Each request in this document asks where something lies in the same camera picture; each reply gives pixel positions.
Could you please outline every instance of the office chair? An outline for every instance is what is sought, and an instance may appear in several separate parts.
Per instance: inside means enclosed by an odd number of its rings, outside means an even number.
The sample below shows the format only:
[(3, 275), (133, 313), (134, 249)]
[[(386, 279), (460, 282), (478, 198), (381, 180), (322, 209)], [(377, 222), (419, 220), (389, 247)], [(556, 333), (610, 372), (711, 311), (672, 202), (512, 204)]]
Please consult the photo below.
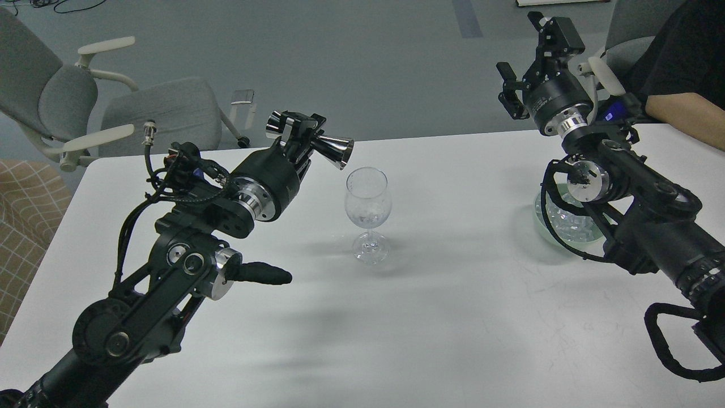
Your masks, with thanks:
[[(590, 78), (587, 91), (592, 100), (596, 101), (596, 90), (600, 88), (604, 88), (613, 97), (626, 93), (619, 78), (623, 78), (647, 51), (667, 19), (684, 2), (685, 0), (617, 0), (604, 48), (579, 65), (580, 74)], [(595, 106), (590, 118), (596, 117), (597, 108)]]
[[(209, 85), (200, 78), (184, 78), (138, 90), (129, 77), (90, 69), (98, 53), (134, 44), (134, 37), (116, 38), (83, 46), (80, 59), (64, 64), (43, 42), (5, 8), (0, 8), (0, 110), (15, 120), (30, 142), (63, 171), (87, 166), (88, 148), (99, 147), (100, 157), (140, 155), (143, 124), (153, 119), (158, 133), (152, 153), (165, 152), (171, 142), (193, 142), (213, 150), (221, 139), (221, 123), (240, 147), (249, 140), (239, 134), (217, 105)], [(101, 130), (86, 134), (88, 117), (96, 104), (95, 79), (119, 81), (131, 93), (113, 99)], [(60, 142), (53, 147), (46, 140)]]

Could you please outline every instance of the black shirt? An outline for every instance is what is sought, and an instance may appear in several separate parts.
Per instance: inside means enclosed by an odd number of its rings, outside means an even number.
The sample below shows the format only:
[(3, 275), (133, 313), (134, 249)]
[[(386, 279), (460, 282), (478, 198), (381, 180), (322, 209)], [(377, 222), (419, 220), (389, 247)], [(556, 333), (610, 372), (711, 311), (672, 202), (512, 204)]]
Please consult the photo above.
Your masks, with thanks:
[(694, 92), (725, 109), (725, 0), (686, 1), (623, 82), (644, 103)]

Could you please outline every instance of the person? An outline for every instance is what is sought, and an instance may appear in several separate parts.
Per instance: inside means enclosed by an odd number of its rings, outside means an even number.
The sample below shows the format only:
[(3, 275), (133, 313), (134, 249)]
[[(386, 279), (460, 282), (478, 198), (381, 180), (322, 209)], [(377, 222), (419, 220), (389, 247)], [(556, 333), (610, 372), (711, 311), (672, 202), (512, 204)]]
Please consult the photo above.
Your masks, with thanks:
[(725, 150), (725, 1), (686, 0), (623, 82), (650, 117)]

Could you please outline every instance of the robotic arm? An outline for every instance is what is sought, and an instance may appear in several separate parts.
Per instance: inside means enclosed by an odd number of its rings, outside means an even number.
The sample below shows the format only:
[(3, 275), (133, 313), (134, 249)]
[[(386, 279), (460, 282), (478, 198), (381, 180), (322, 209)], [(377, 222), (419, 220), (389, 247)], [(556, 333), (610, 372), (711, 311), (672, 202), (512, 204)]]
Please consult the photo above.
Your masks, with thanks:
[[(725, 247), (696, 225), (702, 203), (632, 151), (639, 141), (633, 121), (587, 123), (592, 101), (567, 67), (574, 55), (584, 51), (571, 20), (545, 18), (540, 12), (530, 12), (529, 19), (539, 31), (536, 59), (521, 81), (507, 62), (497, 64), (504, 80), (499, 101), (512, 118), (531, 115), (541, 134), (562, 137), (566, 157), (553, 160), (544, 173), (542, 207), (546, 192), (560, 208), (592, 217), (606, 237), (604, 256), (569, 247), (544, 217), (547, 228), (560, 244), (583, 258), (614, 263), (630, 274), (663, 271), (693, 309), (655, 303), (647, 310), (645, 326), (659, 359), (683, 378), (701, 382), (725, 378)], [(637, 103), (625, 105), (630, 118), (639, 114)], [(555, 173), (566, 174), (568, 191), (583, 208), (561, 198)], [(622, 214), (610, 203), (624, 197), (633, 201)], [(660, 314), (697, 320), (693, 330), (723, 365), (706, 370), (681, 366), (657, 326)]]
[[(148, 152), (155, 125), (148, 122), (147, 168), (156, 192), (147, 195), (122, 227), (108, 297), (78, 317), (72, 349), (60, 362), (27, 392), (0, 393), (0, 407), (104, 406), (140, 364), (181, 350), (186, 325), (205, 298), (222, 298), (234, 281), (290, 283), (287, 271), (261, 262), (245, 264), (240, 252), (211, 234), (218, 230), (245, 238), (255, 220), (276, 220), (299, 191), (314, 150), (343, 169), (354, 142), (324, 136), (324, 122), (319, 115), (274, 112), (267, 129), (282, 136), (271, 147), (253, 152), (232, 172), (202, 159), (188, 142), (172, 144), (164, 168), (152, 171)], [(133, 225), (143, 209), (158, 201), (172, 201), (175, 206), (156, 221), (159, 238), (148, 262), (122, 279)], [(147, 277), (144, 292), (137, 284)]]

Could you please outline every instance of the cable connector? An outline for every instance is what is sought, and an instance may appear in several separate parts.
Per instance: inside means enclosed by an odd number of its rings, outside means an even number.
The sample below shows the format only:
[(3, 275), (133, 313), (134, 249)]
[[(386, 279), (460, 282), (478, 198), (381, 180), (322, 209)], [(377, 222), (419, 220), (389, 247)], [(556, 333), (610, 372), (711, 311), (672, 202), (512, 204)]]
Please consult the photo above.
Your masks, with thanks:
[(146, 123), (144, 123), (144, 141), (141, 142), (141, 144), (144, 146), (153, 146), (155, 134), (156, 122), (154, 122), (152, 119), (149, 119)]

